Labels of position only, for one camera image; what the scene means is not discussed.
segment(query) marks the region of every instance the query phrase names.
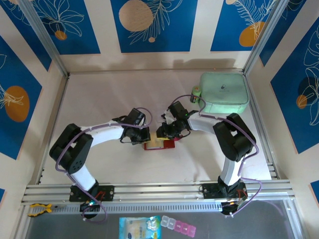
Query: mint green pouch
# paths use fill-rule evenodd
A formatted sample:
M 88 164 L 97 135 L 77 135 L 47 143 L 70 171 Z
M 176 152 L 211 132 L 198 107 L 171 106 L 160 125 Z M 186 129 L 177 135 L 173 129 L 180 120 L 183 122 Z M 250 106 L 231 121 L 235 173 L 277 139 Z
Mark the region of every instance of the mint green pouch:
M 210 73 L 200 77 L 201 97 L 207 113 L 242 113 L 249 104 L 244 77 L 239 73 Z

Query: vent grille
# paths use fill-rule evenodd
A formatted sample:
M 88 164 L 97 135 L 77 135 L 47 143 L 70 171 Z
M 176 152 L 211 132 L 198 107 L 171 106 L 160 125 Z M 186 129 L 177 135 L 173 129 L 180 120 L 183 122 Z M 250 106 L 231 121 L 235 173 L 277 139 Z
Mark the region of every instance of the vent grille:
M 107 204 L 104 205 L 109 214 L 120 213 L 179 213 L 179 212 L 221 212 L 220 202 L 196 202 L 196 203 L 147 203 L 147 204 Z M 32 213 L 39 213 L 43 208 L 33 208 Z M 80 213 L 79 205 L 67 205 L 63 208 L 52 209 L 53 214 L 77 214 Z

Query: floor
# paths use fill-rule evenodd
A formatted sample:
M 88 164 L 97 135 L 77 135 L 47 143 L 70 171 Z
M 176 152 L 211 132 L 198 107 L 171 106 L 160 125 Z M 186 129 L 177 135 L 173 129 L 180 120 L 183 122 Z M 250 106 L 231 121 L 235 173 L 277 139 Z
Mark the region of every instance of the floor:
M 127 71 L 71 74 L 56 121 L 51 145 L 69 123 L 91 126 L 127 115 L 133 107 L 148 108 L 153 114 L 151 131 L 161 124 L 160 115 L 178 96 L 189 94 L 204 70 Z M 180 100 L 190 110 L 199 109 L 188 98 Z M 270 180 L 249 107 L 242 119 L 256 137 L 260 154 L 248 160 L 242 176 Z M 216 136 L 193 131 L 174 149 L 144 151 L 141 145 L 108 141 L 93 148 L 86 165 L 100 183 L 165 183 L 217 180 L 224 155 Z M 54 160 L 46 157 L 42 184 L 69 184 L 55 171 Z

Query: blue package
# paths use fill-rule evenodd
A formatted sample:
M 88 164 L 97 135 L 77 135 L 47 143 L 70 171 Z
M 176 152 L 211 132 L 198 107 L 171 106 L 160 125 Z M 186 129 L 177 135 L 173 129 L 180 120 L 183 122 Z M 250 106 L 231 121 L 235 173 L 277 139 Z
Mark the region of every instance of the blue package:
M 120 218 L 119 239 L 161 239 L 160 216 Z

